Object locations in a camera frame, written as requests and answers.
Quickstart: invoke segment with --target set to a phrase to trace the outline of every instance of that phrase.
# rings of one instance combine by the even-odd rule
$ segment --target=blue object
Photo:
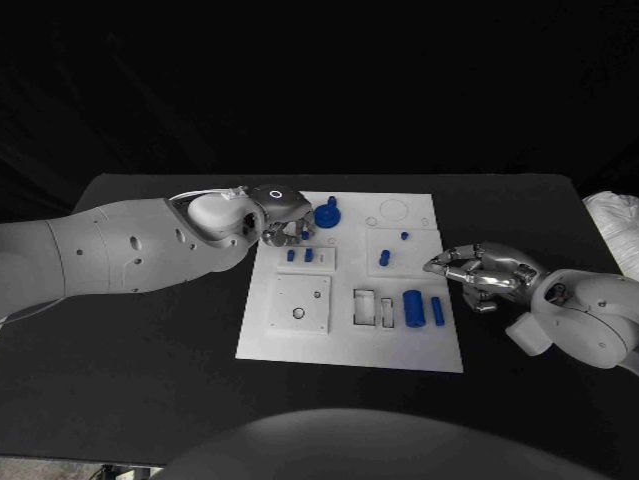
[[[386,267],[389,265],[389,258],[392,257],[392,252],[389,250],[382,251],[380,265]]]
[[[423,294],[421,290],[403,292],[403,310],[406,311],[406,325],[410,328],[425,327]]]
[[[315,223],[321,228],[333,228],[341,221],[341,210],[337,207],[337,197],[333,195],[327,205],[315,209]]]
[[[432,311],[435,312],[435,325],[438,327],[445,326],[445,314],[442,312],[442,303],[439,297],[432,297]]]

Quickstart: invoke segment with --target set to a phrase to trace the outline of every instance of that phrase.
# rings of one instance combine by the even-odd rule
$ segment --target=black curtain
[[[639,195],[639,2],[0,6],[0,221],[70,213],[103,172],[550,172]]]

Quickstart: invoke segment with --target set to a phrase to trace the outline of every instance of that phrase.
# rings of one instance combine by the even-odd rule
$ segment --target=table
[[[620,273],[559,175],[102,175],[76,211],[184,191],[431,193],[445,248],[506,243],[555,270]],[[236,359],[256,249],[236,268],[137,295],[73,297],[0,331],[0,455],[164,465],[220,432],[324,407],[410,413],[474,427],[602,473],[639,476],[639,379],[556,347],[529,357],[501,300],[481,316],[451,284],[465,374]]]

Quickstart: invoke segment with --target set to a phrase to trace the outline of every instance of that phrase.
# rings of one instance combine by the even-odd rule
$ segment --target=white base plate
[[[299,253],[305,247],[336,248],[334,272],[323,271],[324,268],[298,272],[315,278],[331,277],[328,335],[294,332],[292,327],[282,328],[281,331],[271,327],[271,323],[275,323],[282,315],[289,324],[295,323],[295,319],[291,320],[288,317],[285,311],[288,308],[279,307],[275,295],[275,282],[278,283],[275,279],[291,272],[279,270],[288,249],[274,248],[261,243],[237,358],[462,373],[464,365],[447,279],[435,274],[429,277],[428,272],[421,273],[416,268],[422,262],[419,266],[422,271],[425,262],[442,252],[431,195],[302,193],[315,208],[324,205],[330,195],[334,195],[341,210],[341,223],[331,229],[317,229],[318,233],[312,240],[302,242],[298,246],[301,248],[297,247],[295,260],[304,262]],[[400,238],[402,231],[412,233],[406,241]],[[373,248],[369,248],[369,239],[374,240],[374,249],[389,249],[393,252],[390,272],[393,271],[395,274],[390,277],[369,276],[369,261],[373,263],[376,261],[379,266],[379,255],[377,258],[369,258],[374,257]],[[356,289],[374,290],[377,326],[372,328],[357,328],[354,325]],[[403,292],[408,290],[421,290],[423,293],[426,325],[422,328],[406,326]],[[447,319],[444,327],[435,325],[431,304],[434,296],[438,296],[442,301]],[[383,298],[393,299],[395,328],[383,326]]]

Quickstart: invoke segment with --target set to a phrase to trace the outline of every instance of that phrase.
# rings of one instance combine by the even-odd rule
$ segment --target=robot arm
[[[460,259],[470,261],[452,267]],[[549,272],[519,250],[494,243],[451,249],[423,268],[464,283],[477,312],[497,310],[496,295],[532,308],[507,328],[529,355],[555,343],[589,365],[620,365],[639,376],[639,282],[579,270]]]
[[[0,319],[76,295],[144,293],[233,268],[263,238],[314,235],[312,204],[278,185],[128,200],[53,220],[0,224]]]

